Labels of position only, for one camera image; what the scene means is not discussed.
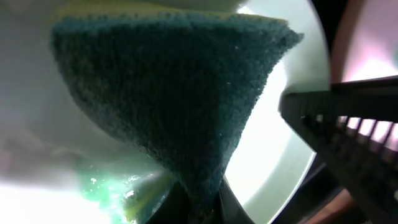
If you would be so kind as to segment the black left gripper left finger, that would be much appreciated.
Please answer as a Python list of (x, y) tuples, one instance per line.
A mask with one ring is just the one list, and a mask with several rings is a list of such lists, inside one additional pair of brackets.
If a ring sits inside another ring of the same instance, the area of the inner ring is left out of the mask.
[(187, 224), (190, 201), (184, 188), (176, 183), (159, 209), (146, 222), (147, 224)]

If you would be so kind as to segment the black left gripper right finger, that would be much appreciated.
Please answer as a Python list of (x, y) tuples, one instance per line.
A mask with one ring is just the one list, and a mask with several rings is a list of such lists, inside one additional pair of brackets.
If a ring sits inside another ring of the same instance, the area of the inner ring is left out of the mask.
[(374, 223), (397, 223), (397, 77), (285, 93), (285, 122), (325, 161)]

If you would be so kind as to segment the pale green plate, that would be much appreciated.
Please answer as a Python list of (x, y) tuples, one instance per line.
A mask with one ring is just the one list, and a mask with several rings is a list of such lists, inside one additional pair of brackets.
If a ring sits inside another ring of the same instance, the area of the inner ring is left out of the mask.
[[(60, 1), (1, 2), (1, 222), (126, 223), (124, 197), (146, 198), (156, 211), (171, 180), (163, 168), (138, 151), (125, 161), (104, 163), (83, 176), (95, 194), (78, 191), (75, 152), (97, 147), (120, 151), (73, 104), (50, 56), (48, 32)], [(256, 223), (270, 223), (287, 205), (314, 154), (286, 125), (277, 110), (282, 92), (326, 90), (328, 51), (310, 1), (221, 1), (240, 14), (285, 19), (304, 33), (301, 43), (273, 69), (239, 146), (226, 180), (244, 211)]]

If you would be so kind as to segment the green yellow sponge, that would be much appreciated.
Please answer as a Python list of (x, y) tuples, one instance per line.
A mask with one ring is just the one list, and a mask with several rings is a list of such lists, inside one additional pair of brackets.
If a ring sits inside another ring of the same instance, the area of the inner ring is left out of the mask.
[(185, 189), (189, 223), (216, 223), (229, 160), (281, 58), (303, 39), (283, 19), (141, 2), (71, 1), (51, 47), (74, 102)]

